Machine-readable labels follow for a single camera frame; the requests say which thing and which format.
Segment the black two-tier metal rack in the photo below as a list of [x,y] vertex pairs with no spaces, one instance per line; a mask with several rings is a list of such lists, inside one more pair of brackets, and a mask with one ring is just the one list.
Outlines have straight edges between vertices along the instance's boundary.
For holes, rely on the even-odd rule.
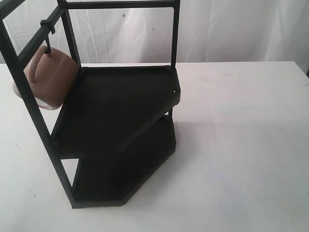
[[[171,63],[165,66],[87,67],[80,61],[70,10],[172,8]],[[39,27],[17,54],[4,24],[0,51],[72,208],[122,206],[175,152],[173,108],[181,99],[176,70],[178,0],[60,0],[47,18],[51,48],[78,65],[76,79],[56,110],[40,108],[24,69],[48,28]]]

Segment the brown ceramic mug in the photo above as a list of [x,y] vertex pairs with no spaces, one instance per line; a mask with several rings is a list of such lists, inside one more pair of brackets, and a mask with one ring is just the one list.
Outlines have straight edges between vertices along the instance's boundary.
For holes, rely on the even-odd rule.
[[62,51],[46,45],[36,51],[24,69],[34,98],[40,108],[56,110],[74,83],[79,65]]

